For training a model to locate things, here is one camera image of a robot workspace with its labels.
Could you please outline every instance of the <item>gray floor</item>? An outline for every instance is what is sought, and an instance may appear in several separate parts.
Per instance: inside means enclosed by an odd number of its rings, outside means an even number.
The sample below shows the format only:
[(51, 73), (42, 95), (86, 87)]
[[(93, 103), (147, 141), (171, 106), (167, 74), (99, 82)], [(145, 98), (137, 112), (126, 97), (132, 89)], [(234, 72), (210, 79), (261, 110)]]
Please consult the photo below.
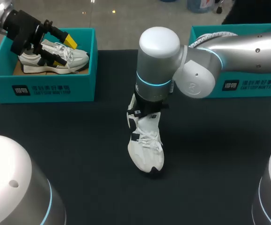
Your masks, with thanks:
[(153, 26), (172, 29), (187, 44), (192, 25), (220, 24), (230, 7), (227, 0), (218, 15), (194, 14), (186, 9), (186, 0), (15, 0), (17, 10), (42, 22), (48, 19), (57, 27), (95, 28), (100, 50), (137, 49), (141, 33)]

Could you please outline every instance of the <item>robotic arm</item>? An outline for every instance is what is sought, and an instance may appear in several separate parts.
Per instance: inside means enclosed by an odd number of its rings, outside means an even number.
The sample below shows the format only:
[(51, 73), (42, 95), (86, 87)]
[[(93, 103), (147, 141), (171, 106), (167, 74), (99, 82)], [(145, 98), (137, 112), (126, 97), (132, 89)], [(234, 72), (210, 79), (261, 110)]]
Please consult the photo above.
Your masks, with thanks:
[(76, 49), (77, 44), (67, 32), (52, 26), (52, 21), (41, 23), (24, 11), (14, 10), (12, 0), (0, 0), (0, 33), (13, 40), (11, 51), (21, 55), (25, 49), (33, 45), (34, 54), (40, 54), (50, 63), (65, 65), (66, 61), (59, 55), (49, 53), (42, 49), (41, 42), (46, 33), (50, 32), (61, 43)]
[(183, 94), (204, 98), (222, 71), (271, 73), (271, 33), (218, 32), (185, 46), (173, 31), (153, 27), (141, 35), (139, 46), (135, 94), (144, 114), (159, 109), (150, 105), (161, 104), (174, 81)]

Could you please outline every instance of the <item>black table surface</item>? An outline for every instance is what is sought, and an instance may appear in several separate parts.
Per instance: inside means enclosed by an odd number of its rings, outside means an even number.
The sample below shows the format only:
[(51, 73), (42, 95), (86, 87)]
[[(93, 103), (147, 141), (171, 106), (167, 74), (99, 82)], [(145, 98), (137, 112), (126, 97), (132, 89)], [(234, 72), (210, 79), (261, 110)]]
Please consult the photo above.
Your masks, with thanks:
[(271, 154), (271, 97), (190, 99), (161, 112), (164, 174), (131, 161), (126, 109), (137, 51), (99, 51), (95, 102), (0, 105), (0, 135), (37, 162), (68, 225), (250, 225)]

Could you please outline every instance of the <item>white sneaker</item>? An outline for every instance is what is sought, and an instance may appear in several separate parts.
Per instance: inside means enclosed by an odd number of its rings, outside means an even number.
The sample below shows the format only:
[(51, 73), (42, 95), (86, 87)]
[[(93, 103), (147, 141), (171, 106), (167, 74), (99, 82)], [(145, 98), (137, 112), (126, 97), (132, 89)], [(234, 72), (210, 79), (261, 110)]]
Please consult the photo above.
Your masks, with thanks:
[(19, 60), (22, 64), (22, 71), (24, 73), (54, 72), (57, 74), (69, 74), (77, 73), (88, 67), (89, 56), (87, 52), (83, 50), (74, 50), (63, 44), (53, 43), (48, 40), (44, 40), (42, 46), (44, 50), (59, 55), (62, 59), (67, 61), (67, 64), (65, 66), (48, 64), (47, 60), (40, 55), (33, 54), (32, 48), (19, 56)]
[(159, 172), (164, 163), (158, 129), (160, 114), (160, 112), (152, 113), (139, 119), (140, 111), (136, 109), (136, 98), (133, 95), (127, 112), (131, 130), (128, 151), (135, 165), (146, 173)]

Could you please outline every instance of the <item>blue bottle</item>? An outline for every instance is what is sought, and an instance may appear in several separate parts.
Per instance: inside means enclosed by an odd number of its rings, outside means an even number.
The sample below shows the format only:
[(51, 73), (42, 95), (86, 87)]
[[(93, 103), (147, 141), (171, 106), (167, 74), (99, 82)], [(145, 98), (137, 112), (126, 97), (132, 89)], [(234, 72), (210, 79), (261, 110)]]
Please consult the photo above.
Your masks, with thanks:
[(214, 7), (214, 0), (187, 0), (187, 8), (194, 13), (207, 13)]

